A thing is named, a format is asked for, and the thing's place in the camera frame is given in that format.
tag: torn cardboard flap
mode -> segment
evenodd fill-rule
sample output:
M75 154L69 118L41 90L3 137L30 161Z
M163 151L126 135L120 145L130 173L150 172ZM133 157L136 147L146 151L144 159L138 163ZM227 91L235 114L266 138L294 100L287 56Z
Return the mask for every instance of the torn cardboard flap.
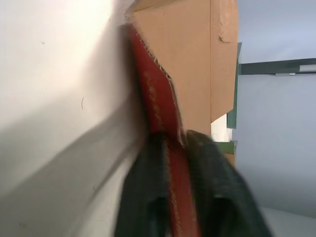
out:
M183 128L210 134L233 109L236 1L139 0L133 11L134 28L171 77Z

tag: cardboard box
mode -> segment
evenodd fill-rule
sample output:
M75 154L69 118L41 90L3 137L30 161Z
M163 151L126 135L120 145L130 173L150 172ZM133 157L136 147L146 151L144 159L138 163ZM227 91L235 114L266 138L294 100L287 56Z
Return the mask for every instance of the cardboard box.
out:
M146 71L144 80L155 89L160 109L166 94L176 110L160 116L164 127L178 136L181 129L210 134L211 122L234 105L236 0L139 0L131 13L138 37L165 75L160 79Z
M166 134L175 237L198 237L183 148L188 129L210 134L234 103L236 0L139 0L128 12L151 133Z

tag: white surface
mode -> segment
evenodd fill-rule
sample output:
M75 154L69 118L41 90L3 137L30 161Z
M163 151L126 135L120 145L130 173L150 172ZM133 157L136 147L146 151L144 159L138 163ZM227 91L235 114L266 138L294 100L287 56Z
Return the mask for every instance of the white surface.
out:
M261 208L274 237L314 237L316 219L269 208Z
M237 0L240 63L316 58L315 0Z
M215 142L230 142L232 129L227 128L227 115L223 115L211 123L211 135Z
M1 237L109 236L144 135L120 28L131 2L0 1Z
M236 166L262 206L316 217L316 76L239 76Z

